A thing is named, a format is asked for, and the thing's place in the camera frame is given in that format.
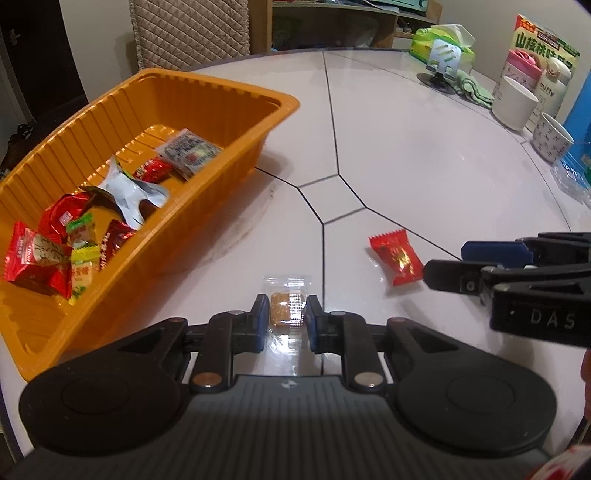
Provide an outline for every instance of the white bottle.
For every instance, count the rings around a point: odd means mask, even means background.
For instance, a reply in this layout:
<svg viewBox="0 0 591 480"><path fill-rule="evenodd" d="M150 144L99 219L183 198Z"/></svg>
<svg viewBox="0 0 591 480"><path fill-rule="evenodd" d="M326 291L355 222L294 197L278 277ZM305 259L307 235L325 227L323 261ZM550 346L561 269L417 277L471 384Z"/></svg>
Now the white bottle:
<svg viewBox="0 0 591 480"><path fill-rule="evenodd" d="M538 105L531 114L527 128L534 130L542 112L555 117L562 105L566 86L569 84L571 73L569 68L559 59L552 57L548 60L548 66L542 73L534 95L538 98Z"/></svg>

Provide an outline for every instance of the red wrapped candy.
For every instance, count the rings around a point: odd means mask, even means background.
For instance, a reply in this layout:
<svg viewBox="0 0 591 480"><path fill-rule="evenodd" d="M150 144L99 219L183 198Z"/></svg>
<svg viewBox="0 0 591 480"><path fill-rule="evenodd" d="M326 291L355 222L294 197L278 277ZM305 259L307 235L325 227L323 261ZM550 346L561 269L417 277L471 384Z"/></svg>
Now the red wrapped candy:
<svg viewBox="0 0 591 480"><path fill-rule="evenodd" d="M43 212L38 232L53 242L65 244L68 240L66 225L80 217L91 197L92 194L86 192L64 195Z"/></svg>
<svg viewBox="0 0 591 480"><path fill-rule="evenodd" d="M382 262L394 270L392 285L403 285L423 278L423 264L408 243L406 230L369 237L369 244Z"/></svg>
<svg viewBox="0 0 591 480"><path fill-rule="evenodd" d="M148 181L150 183L158 183L166 175L168 175L173 166L166 163L159 157L150 158L146 163L132 173L133 177L138 180Z"/></svg>
<svg viewBox="0 0 591 480"><path fill-rule="evenodd" d="M100 269L102 270L115 252L135 233L126 223L111 220L100 245Z"/></svg>
<svg viewBox="0 0 591 480"><path fill-rule="evenodd" d="M4 280L42 293L56 291L68 299L71 252L67 245L52 242L17 222L6 254Z"/></svg>

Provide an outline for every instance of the orange plastic tray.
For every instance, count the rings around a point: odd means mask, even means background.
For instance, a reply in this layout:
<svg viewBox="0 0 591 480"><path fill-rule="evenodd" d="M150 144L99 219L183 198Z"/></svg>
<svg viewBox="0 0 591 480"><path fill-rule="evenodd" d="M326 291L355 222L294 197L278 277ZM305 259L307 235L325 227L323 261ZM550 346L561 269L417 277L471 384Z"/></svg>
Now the orange plastic tray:
<svg viewBox="0 0 591 480"><path fill-rule="evenodd" d="M134 171L154 148L188 128L224 150L191 180L163 185L168 203L99 273L71 306L0 282L0 331L25 380L56 364L66 351L84 352L112 340L125 312L206 217L255 167L267 134L299 107L290 95L191 73L147 69L70 118L27 155L0 184L0 248L16 220L37 229L43 210L81 184L99 184L115 154ZM118 218L93 207L97 239Z"/></svg>

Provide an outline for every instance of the red candy wrapper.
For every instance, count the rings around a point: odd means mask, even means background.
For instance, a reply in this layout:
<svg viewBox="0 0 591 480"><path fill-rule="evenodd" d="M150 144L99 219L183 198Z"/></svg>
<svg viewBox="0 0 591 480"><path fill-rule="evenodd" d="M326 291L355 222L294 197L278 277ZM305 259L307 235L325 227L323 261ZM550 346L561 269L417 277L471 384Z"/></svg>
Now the red candy wrapper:
<svg viewBox="0 0 591 480"><path fill-rule="evenodd" d="M71 252L67 245L52 242L17 222L6 254L4 280L46 294L56 291L68 299Z"/></svg>
<svg viewBox="0 0 591 480"><path fill-rule="evenodd" d="M168 175L173 166L166 163L159 157L150 158L142 166L132 173L133 177L138 180L148 181L150 183L158 183L166 175Z"/></svg>
<svg viewBox="0 0 591 480"><path fill-rule="evenodd" d="M527 480L588 480L591 472L591 446L573 445L552 458Z"/></svg>
<svg viewBox="0 0 591 480"><path fill-rule="evenodd" d="M369 237L369 244L382 262L396 273L392 285L403 285L423 278L423 264L408 243L406 230Z"/></svg>
<svg viewBox="0 0 591 480"><path fill-rule="evenodd" d="M100 245L100 269L102 270L115 252L135 233L129 225L111 220Z"/></svg>
<svg viewBox="0 0 591 480"><path fill-rule="evenodd" d="M91 197L92 194L86 192L64 195L43 212L37 230L49 240L65 244L68 240L66 225L80 217Z"/></svg>

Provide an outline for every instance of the quilted chair cover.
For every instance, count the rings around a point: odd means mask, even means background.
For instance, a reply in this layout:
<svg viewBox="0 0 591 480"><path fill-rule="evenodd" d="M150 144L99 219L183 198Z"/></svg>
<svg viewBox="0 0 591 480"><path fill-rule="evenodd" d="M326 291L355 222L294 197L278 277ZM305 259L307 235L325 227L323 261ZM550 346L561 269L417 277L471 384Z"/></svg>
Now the quilted chair cover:
<svg viewBox="0 0 591 480"><path fill-rule="evenodd" d="M248 0L129 0L139 68L248 55Z"/></svg>

